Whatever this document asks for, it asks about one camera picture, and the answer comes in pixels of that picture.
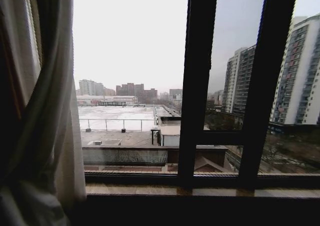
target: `high-rise apartment building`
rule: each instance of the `high-rise apartment building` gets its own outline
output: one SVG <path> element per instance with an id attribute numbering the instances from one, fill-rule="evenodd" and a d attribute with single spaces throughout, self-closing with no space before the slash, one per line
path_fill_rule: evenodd
<path id="1" fill-rule="evenodd" d="M 142 99 L 145 96 L 145 86 L 143 83 L 134 85 L 134 95 L 138 97 L 138 99 Z"/>
<path id="2" fill-rule="evenodd" d="M 90 95 L 90 96 L 102 96 L 104 95 L 104 85 L 102 83 L 97 83 L 92 80 L 80 80 L 80 94 Z"/>
<path id="3" fill-rule="evenodd" d="M 295 23 L 289 32 L 270 121 L 316 125 L 320 116 L 320 14 Z"/>
<path id="4" fill-rule="evenodd" d="M 223 112 L 232 113 L 236 92 L 236 82 L 238 76 L 240 54 L 246 47 L 239 48 L 234 52 L 234 56 L 229 58 L 226 65 L 225 83 L 222 97 Z"/>
<path id="5" fill-rule="evenodd" d="M 115 96 L 116 95 L 116 91 L 114 91 L 111 88 L 103 87 L 103 91 L 104 91 L 104 96 Z"/>
<path id="6" fill-rule="evenodd" d="M 101 82 L 95 83 L 95 95 L 104 95 L 104 85 Z"/>
<path id="7" fill-rule="evenodd" d="M 117 85 L 115 87 L 115 93 L 117 96 L 137 96 L 139 102 L 150 101 L 158 97 L 158 91 L 154 88 L 145 90 L 144 84 L 127 83 L 122 86 Z"/>
<path id="8" fill-rule="evenodd" d="M 255 50 L 254 45 L 240 53 L 232 108 L 232 113 L 236 115 L 245 115 Z"/>
<path id="9" fill-rule="evenodd" d="M 213 94 L 214 105 L 220 106 L 222 104 L 222 98 L 224 96 L 223 90 L 218 90 Z"/>

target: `rooftop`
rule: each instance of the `rooftop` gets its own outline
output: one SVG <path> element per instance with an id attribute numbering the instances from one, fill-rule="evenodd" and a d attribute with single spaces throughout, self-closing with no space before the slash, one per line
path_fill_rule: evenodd
<path id="1" fill-rule="evenodd" d="M 103 95 L 77 95 L 76 98 L 77 99 L 114 99 L 114 98 L 134 98 L 137 96 L 118 96 L 118 95 L 114 95 L 114 96 L 103 96 Z"/>

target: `window frame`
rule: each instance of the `window frame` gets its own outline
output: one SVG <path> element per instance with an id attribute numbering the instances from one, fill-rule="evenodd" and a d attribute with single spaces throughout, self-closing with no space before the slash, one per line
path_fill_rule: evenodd
<path id="1" fill-rule="evenodd" d="M 217 0 L 188 0 L 178 173 L 86 172 L 87 183 L 249 189 L 320 185 L 317 175 L 258 174 L 295 0 L 263 2 L 242 130 L 203 130 L 216 4 Z M 194 175 L 197 145 L 243 146 L 239 174 Z"/>

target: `sheer curtain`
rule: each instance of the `sheer curtain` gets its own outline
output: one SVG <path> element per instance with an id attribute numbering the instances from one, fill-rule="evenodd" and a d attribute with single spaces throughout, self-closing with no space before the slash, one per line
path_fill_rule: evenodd
<path id="1" fill-rule="evenodd" d="M 85 199 L 73 81 L 73 0 L 0 0 L 5 225 L 65 225 Z"/>

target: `curtain fold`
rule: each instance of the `curtain fold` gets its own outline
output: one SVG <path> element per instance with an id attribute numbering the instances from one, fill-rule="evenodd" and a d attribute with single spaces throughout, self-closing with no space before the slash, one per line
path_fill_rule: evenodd
<path id="1" fill-rule="evenodd" d="M 63 208 L 86 197 L 73 0 L 0 0 L 0 9 L 2 77 L 17 119 L 0 156 L 0 211 L 8 225 L 66 225 Z"/>

